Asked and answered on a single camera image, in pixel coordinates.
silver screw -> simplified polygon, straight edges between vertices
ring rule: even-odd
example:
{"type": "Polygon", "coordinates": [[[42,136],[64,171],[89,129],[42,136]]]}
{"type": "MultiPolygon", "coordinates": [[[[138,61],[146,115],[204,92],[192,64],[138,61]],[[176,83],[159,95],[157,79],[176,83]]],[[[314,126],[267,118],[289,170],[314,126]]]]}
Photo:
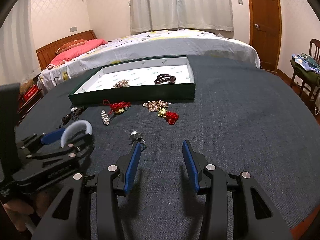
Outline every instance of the silver screw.
{"type": "Polygon", "coordinates": [[[206,168],[207,168],[207,170],[209,170],[209,171],[214,171],[214,170],[216,169],[216,166],[214,166],[213,164],[208,164],[208,165],[206,166],[206,168]]]}
{"type": "Polygon", "coordinates": [[[250,178],[251,177],[251,175],[250,175],[250,173],[249,172],[247,172],[247,171],[244,171],[244,172],[242,172],[242,177],[244,177],[245,179],[248,179],[248,178],[250,178]]]}
{"type": "Polygon", "coordinates": [[[78,180],[82,178],[82,174],[81,173],[76,173],[75,175],[73,175],[73,178],[78,180]]]}
{"type": "Polygon", "coordinates": [[[110,165],[108,167],[108,171],[116,171],[118,169],[118,167],[116,165],[110,165]]]}

door frame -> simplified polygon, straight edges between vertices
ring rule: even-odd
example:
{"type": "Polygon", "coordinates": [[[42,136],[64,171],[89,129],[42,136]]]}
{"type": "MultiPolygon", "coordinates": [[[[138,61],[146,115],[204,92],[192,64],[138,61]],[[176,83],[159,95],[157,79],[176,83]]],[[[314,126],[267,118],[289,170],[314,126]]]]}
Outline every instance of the door frame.
{"type": "MultiPolygon", "coordinates": [[[[276,60],[276,68],[272,72],[276,72],[279,63],[280,49],[281,49],[281,39],[282,39],[282,15],[281,15],[281,4],[280,0],[278,0],[279,5],[279,23],[280,23],[280,34],[279,34],[279,45],[278,45],[278,53],[276,60]]],[[[253,40],[253,9],[252,9],[252,0],[249,0],[249,10],[250,10],[250,42],[249,45],[252,46],[253,40]]]]}

curtain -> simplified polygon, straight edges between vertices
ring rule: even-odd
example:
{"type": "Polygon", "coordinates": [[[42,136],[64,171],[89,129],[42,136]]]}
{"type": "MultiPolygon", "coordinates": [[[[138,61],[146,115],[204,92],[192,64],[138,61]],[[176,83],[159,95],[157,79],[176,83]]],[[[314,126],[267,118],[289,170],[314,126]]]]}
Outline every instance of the curtain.
{"type": "Polygon", "coordinates": [[[176,0],[130,0],[131,33],[178,28],[176,0]]]}
{"type": "Polygon", "coordinates": [[[31,0],[18,0],[0,29],[0,84],[23,83],[41,72],[30,6],[31,0]]]}
{"type": "Polygon", "coordinates": [[[131,0],[132,34],[189,28],[233,31],[231,0],[131,0]]]}

wooden headboard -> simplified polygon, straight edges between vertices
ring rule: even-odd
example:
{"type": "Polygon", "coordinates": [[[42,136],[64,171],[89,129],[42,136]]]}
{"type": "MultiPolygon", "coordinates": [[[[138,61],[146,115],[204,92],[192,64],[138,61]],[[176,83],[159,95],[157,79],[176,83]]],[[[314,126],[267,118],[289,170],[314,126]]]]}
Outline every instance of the wooden headboard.
{"type": "Polygon", "coordinates": [[[94,40],[97,39],[96,35],[94,34],[93,30],[89,30],[83,33],[73,34],[66,38],[60,39],[58,41],[54,41],[48,45],[43,46],[40,49],[37,49],[38,60],[40,63],[41,70],[44,70],[47,65],[56,57],[56,51],[63,45],[69,41],[74,40],[94,40]]]}

wall outlet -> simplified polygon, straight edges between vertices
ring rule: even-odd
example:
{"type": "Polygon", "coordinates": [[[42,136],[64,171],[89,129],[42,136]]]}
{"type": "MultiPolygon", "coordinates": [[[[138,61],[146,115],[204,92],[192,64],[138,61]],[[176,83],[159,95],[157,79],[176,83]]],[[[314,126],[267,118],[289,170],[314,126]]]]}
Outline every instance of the wall outlet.
{"type": "Polygon", "coordinates": [[[77,30],[78,30],[77,27],[70,28],[70,32],[76,32],[77,30]]]}

